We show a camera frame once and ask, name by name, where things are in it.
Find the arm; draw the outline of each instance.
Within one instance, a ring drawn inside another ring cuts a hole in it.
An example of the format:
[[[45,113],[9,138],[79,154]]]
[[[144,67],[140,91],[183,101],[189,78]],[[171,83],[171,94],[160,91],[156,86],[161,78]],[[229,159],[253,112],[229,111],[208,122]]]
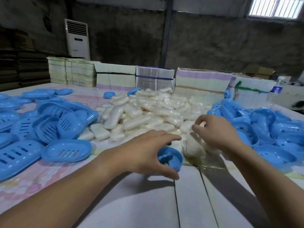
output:
[[[203,121],[205,127],[199,126]],[[276,227],[304,227],[302,188],[245,145],[226,119],[201,115],[192,129],[205,142],[230,157]]]
[[[69,228],[101,190],[123,172],[160,174],[178,179],[177,172],[158,161],[157,153],[167,143],[180,139],[165,131],[150,130],[105,150],[84,167],[1,214],[1,227]]]

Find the bottle label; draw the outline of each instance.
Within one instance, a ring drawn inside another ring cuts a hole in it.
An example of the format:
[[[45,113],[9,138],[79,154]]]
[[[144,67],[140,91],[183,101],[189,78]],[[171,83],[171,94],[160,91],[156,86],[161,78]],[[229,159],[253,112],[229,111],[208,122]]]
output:
[[[282,92],[282,89],[282,86],[274,86],[270,92],[274,94],[280,94]]]

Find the plastic bottle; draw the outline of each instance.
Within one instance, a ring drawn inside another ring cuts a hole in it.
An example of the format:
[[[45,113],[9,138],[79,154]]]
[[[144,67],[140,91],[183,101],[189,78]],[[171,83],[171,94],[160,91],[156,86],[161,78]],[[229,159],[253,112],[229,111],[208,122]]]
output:
[[[276,82],[276,85],[272,88],[272,90],[268,93],[267,102],[270,104],[275,104],[274,99],[277,97],[277,94],[280,94],[283,89],[285,77],[279,76]]]

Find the person's left hand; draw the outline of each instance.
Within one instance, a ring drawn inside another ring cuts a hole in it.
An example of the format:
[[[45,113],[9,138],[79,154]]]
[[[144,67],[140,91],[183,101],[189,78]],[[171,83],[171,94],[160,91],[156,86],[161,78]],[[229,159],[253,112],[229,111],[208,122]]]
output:
[[[181,140],[181,137],[164,130],[150,130],[120,146],[105,150],[95,161],[117,166],[120,169],[118,174],[130,171],[139,174],[159,174],[178,180],[178,173],[171,167],[161,164],[157,157],[163,146],[175,140]]]

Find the air conditioner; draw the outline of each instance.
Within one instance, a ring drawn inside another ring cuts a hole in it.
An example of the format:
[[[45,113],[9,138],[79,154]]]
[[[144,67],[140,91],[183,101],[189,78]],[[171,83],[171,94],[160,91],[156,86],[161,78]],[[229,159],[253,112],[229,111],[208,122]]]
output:
[[[70,19],[65,19],[64,22],[69,55],[90,60],[88,24]]]

